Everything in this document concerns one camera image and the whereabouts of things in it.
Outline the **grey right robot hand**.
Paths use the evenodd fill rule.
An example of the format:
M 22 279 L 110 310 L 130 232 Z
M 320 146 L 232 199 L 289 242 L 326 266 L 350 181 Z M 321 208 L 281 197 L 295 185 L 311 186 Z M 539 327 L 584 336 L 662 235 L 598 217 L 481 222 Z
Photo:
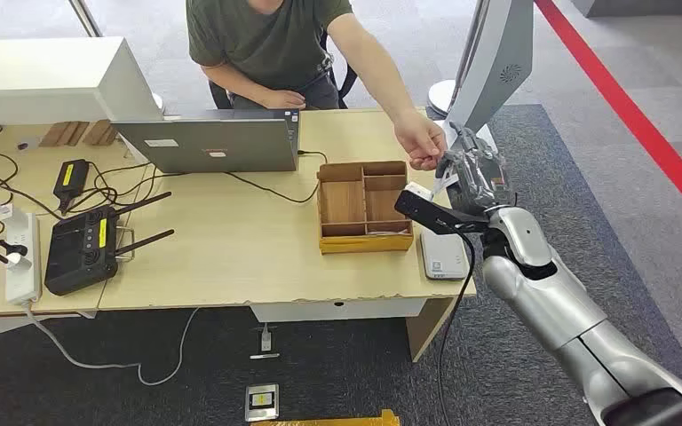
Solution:
M 448 126 L 456 138 L 438 163 L 432 193 L 445 192 L 452 209 L 474 217 L 510 206 L 514 192 L 502 155 L 462 124 Z

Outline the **person's left hand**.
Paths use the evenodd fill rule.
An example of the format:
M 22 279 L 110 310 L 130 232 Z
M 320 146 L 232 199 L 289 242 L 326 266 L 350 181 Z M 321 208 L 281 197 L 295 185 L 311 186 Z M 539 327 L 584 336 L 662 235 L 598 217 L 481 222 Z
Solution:
M 448 149 L 443 129 L 415 109 L 393 118 L 394 134 L 415 170 L 435 170 Z

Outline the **person's right hand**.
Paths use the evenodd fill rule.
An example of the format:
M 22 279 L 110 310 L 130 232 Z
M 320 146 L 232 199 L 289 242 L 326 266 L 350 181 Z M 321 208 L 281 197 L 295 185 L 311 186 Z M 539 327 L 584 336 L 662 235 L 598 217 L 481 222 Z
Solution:
M 266 90 L 258 97 L 258 103 L 268 109 L 305 109 L 305 97 L 286 90 Z

